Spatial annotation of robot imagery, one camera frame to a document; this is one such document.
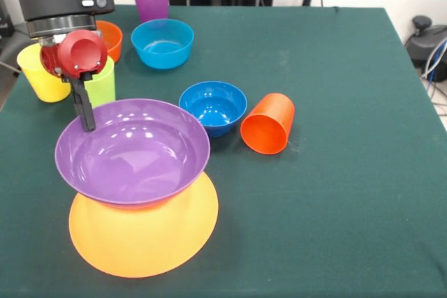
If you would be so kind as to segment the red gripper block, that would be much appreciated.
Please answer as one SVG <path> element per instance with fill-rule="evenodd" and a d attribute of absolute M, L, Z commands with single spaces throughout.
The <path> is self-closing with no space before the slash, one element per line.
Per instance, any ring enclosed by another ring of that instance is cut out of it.
<path fill-rule="evenodd" d="M 39 38 L 40 59 L 44 69 L 71 86 L 74 106 L 86 132 L 96 129 L 93 109 L 85 81 L 100 73 L 108 59 L 99 31 L 79 29 L 70 33 Z"/>

